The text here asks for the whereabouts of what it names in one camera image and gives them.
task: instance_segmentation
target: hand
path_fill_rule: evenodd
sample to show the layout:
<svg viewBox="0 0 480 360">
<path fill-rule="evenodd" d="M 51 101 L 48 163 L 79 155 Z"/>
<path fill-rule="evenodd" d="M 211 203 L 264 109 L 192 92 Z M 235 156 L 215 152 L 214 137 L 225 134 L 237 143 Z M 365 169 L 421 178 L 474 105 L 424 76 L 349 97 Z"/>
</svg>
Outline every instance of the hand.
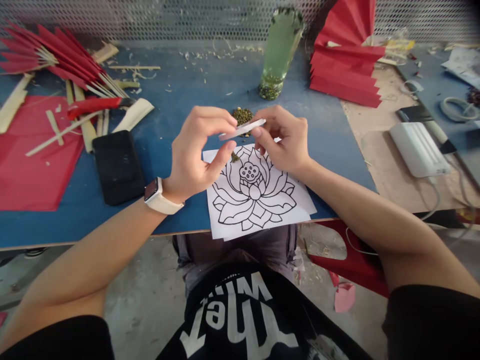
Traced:
<svg viewBox="0 0 480 360">
<path fill-rule="evenodd" d="M 236 126 L 237 120 L 225 109 L 195 106 L 171 144 L 171 174 L 162 183 L 163 196 L 180 204 L 212 185 L 237 143 L 224 143 L 211 163 L 202 160 L 202 149 L 210 135 L 234 132 Z"/>
<path fill-rule="evenodd" d="M 266 119 L 266 123 L 251 131 L 255 149 L 262 155 L 266 151 L 278 169 L 296 176 L 311 160 L 307 147 L 307 119 L 293 116 L 280 105 L 259 110 L 251 123 L 258 119 Z"/>
</svg>

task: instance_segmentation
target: red paper fan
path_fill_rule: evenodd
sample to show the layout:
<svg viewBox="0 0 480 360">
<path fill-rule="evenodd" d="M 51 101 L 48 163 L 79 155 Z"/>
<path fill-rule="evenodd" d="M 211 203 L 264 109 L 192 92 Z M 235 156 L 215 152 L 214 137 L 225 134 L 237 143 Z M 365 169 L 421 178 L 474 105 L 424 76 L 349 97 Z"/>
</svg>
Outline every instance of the red paper fan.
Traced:
<svg viewBox="0 0 480 360">
<path fill-rule="evenodd" d="M 326 46 L 361 45 L 374 32 L 375 0 L 338 0 L 315 41 Z"/>
<path fill-rule="evenodd" d="M 129 97 L 68 30 L 56 28 L 53 34 L 38 25 L 38 34 L 35 34 L 11 22 L 9 25 L 11 28 L 6 30 L 13 39 L 1 41 L 14 53 L 5 57 L 8 61 L 0 62 L 5 73 L 47 68 L 62 79 L 71 80 L 102 98 Z"/>
<path fill-rule="evenodd" d="M 310 59 L 310 89 L 354 103 L 382 102 L 372 78 L 383 47 L 361 46 L 374 31 L 375 0 L 338 0 L 315 40 Z M 340 46 L 328 47 L 329 42 Z"/>
</svg>

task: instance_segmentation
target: watch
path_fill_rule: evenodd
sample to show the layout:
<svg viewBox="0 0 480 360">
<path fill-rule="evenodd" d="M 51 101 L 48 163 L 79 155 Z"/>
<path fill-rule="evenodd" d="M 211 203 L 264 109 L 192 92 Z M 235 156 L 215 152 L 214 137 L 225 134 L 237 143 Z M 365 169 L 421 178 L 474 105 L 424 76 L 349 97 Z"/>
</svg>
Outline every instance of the watch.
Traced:
<svg viewBox="0 0 480 360">
<path fill-rule="evenodd" d="M 184 207 L 185 203 L 174 203 L 162 195 L 162 179 L 156 177 L 150 184 L 145 186 L 143 200 L 149 208 L 165 215 L 173 215 Z"/>
</svg>

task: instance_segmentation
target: blue table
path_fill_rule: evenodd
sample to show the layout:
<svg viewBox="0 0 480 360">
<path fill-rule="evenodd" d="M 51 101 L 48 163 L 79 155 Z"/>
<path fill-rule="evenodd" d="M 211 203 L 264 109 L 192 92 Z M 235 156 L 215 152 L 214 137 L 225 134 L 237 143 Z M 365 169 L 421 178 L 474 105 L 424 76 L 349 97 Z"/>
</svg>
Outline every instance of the blue table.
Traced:
<svg viewBox="0 0 480 360">
<path fill-rule="evenodd" d="M 204 49 L 188 49 L 207 54 Z M 173 139 L 194 105 L 216 106 L 233 110 L 237 107 L 258 109 L 280 104 L 296 116 L 308 119 L 308 150 L 310 156 L 328 169 L 364 187 L 376 191 L 372 177 L 350 129 L 347 117 L 336 97 L 309 89 L 309 56 L 300 51 L 294 57 L 285 86 L 276 101 L 258 96 L 257 86 L 263 68 L 258 52 L 237 51 L 234 58 L 193 59 L 179 54 L 179 49 L 122 49 L 116 56 L 118 65 L 161 66 L 161 70 L 142 71 L 141 93 L 155 109 L 133 130 L 132 136 L 146 182 L 155 176 L 169 176 L 172 165 Z M 114 79 L 131 78 L 130 73 L 110 71 Z M 4 101 L 21 76 L 0 79 L 0 101 Z M 65 94 L 64 83 L 46 71 L 39 73 L 29 85 L 29 95 Z M 113 110 L 110 131 L 125 112 Z M 252 137 L 237 138 L 238 144 L 250 144 Z M 218 149 L 218 137 L 212 136 L 205 150 Z M 336 217 L 334 211 L 311 193 L 317 213 L 312 219 Z M 104 204 L 92 155 L 83 153 L 78 160 L 60 207 L 56 212 L 0 212 L 0 249 L 26 248 L 39 245 L 60 245 L 80 240 L 112 215 L 129 205 Z M 198 232 L 210 229 L 206 192 L 189 199 L 182 211 L 169 216 L 154 234 Z"/>
<path fill-rule="evenodd" d="M 438 50 L 436 54 L 431 55 L 426 48 L 415 48 L 412 54 L 417 60 L 407 60 L 405 65 L 398 66 L 397 69 L 405 80 L 415 80 L 422 85 L 424 90 L 416 94 L 418 100 L 455 146 L 458 159 L 480 190 L 480 128 L 472 121 L 470 123 L 454 122 L 440 109 L 440 102 L 445 98 L 466 100 L 470 87 L 465 81 L 445 71 L 441 65 L 449 59 L 450 53 L 450 51 Z M 420 69 L 416 64 L 418 61 L 422 63 Z M 418 71 L 423 78 L 415 76 Z"/>
</svg>

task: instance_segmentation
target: watch face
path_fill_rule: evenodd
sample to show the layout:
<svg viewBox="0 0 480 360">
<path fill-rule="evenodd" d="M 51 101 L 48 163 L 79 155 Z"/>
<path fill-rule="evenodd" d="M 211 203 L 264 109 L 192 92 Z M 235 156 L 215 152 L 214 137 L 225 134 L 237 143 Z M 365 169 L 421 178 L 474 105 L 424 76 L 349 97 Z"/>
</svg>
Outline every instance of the watch face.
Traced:
<svg viewBox="0 0 480 360">
<path fill-rule="evenodd" d="M 159 178 L 156 177 L 151 183 L 145 187 L 145 195 L 143 197 L 144 201 L 150 199 L 155 193 L 159 190 Z"/>
</svg>

